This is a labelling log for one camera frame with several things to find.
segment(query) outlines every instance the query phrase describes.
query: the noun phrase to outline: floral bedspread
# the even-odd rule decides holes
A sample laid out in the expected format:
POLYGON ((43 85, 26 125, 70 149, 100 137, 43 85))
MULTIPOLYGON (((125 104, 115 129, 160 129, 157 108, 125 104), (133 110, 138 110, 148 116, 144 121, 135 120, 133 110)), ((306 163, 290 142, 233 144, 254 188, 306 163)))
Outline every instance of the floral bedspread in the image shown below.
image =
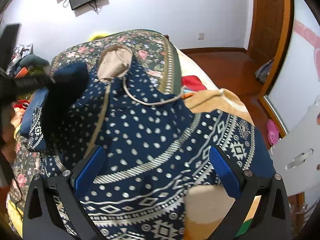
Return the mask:
MULTIPOLYGON (((114 44, 124 44, 132 49, 137 60, 145 68, 151 83, 160 92, 180 93, 181 70, 177 51, 162 34, 150 30, 125 31, 73 46, 52 60, 51 71, 54 73, 74 61, 84 61, 91 69, 99 60, 101 52, 114 44)), ((23 194, 18 207, 23 210, 32 177, 40 172, 40 154, 27 150, 28 141, 23 136, 18 135, 16 141, 17 158, 13 170, 23 194)), ((9 196, 14 203, 21 199, 15 182, 9 196)))

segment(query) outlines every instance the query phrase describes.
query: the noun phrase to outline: gray bag on floor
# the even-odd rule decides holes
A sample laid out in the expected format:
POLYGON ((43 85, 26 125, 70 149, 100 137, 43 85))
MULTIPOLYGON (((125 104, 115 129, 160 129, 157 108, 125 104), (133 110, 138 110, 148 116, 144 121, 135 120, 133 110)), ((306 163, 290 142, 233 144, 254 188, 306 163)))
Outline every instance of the gray bag on floor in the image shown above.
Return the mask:
POLYGON ((273 62, 274 58, 269 60, 267 63, 263 64, 256 72, 256 79, 258 79, 262 84, 266 81, 270 69, 271 69, 271 63, 273 62))

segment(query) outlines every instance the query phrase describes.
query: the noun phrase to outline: pink crocs shoe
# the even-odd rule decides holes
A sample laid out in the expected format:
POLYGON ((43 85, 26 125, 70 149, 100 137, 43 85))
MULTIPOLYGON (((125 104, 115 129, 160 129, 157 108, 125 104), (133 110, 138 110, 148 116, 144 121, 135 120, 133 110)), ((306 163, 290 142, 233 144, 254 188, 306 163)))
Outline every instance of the pink crocs shoe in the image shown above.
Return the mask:
POLYGON ((268 141, 270 145, 275 145, 279 140, 279 129, 276 124, 270 119, 267 123, 268 141))

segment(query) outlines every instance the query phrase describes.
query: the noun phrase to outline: wooden door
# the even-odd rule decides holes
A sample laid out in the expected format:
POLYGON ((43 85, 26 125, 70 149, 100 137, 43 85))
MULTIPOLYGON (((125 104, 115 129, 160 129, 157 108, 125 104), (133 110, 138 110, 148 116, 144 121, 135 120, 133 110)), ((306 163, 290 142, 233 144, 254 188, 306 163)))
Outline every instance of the wooden door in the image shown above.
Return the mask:
POLYGON ((248 55, 258 66, 276 55, 284 15, 284 0, 254 0, 248 55))

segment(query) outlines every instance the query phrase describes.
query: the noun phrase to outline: silver bolt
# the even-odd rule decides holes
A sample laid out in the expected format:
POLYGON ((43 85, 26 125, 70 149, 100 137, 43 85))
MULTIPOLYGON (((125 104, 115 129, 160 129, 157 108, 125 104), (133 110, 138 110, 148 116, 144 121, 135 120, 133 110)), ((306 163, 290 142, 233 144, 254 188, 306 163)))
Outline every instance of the silver bolt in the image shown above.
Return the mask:
POLYGON ((36 175, 34 175, 33 179, 34 179, 34 180, 37 180, 37 179, 40 178, 40 176, 41 176, 40 173, 37 173, 36 175))
POLYGON ((277 180, 281 180, 281 179, 282 179, 281 175, 278 174, 278 173, 275 174, 275 178, 276 178, 277 180))
POLYGON ((248 177, 251 177, 251 176, 252 176, 252 171, 250 171, 250 170, 245 170, 245 171, 244 171, 244 174, 245 174, 246 176, 248 176, 248 177))
POLYGON ((65 170, 65 171, 62 172, 62 176, 63 176, 63 177, 69 176, 70 173, 71 173, 71 171, 65 170))

